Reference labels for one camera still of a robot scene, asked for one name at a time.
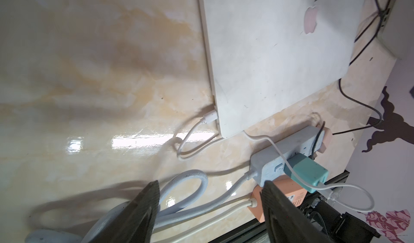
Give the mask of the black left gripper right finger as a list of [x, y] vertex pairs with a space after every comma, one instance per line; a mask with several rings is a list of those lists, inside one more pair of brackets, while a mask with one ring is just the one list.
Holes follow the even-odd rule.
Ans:
[[288, 198], [267, 180], [260, 193], [265, 225], [272, 243], [328, 243], [329, 238], [318, 231]]

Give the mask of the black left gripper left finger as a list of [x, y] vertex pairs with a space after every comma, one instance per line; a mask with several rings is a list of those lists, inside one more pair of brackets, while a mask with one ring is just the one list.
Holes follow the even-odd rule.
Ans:
[[110, 210], [82, 239], [83, 243], [148, 243], [160, 202], [157, 180], [150, 182], [131, 201]]

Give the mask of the pink charger plug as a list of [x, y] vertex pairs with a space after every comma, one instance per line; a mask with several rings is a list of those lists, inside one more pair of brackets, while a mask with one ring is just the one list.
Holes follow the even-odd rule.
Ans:
[[324, 131], [324, 136], [323, 136], [323, 139], [322, 139], [322, 144], [321, 144], [321, 147], [318, 150], [318, 152], [320, 152], [322, 154], [327, 150], [327, 147], [329, 146], [329, 144], [331, 143], [332, 138], [333, 138], [333, 133], [329, 128], [324, 127], [323, 131]]

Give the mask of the mint green charger plug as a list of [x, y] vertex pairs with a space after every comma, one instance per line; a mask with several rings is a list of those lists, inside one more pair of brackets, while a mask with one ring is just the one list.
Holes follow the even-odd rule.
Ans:
[[296, 154], [289, 158], [288, 163], [306, 183], [316, 187], [327, 181], [329, 171], [303, 154]]

